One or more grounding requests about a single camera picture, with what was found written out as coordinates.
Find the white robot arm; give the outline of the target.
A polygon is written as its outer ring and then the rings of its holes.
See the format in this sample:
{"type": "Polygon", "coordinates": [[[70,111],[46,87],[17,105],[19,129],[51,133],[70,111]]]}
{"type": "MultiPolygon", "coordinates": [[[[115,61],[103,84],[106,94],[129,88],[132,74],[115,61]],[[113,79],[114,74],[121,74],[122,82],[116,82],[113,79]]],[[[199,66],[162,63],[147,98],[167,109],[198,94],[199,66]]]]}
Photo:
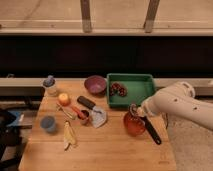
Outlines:
{"type": "Polygon", "coordinates": [[[160,113],[175,115],[213,131],[213,103],[197,100],[195,89],[188,82],[176,82],[159,89],[146,98],[137,111],[148,117],[160,113]]]}

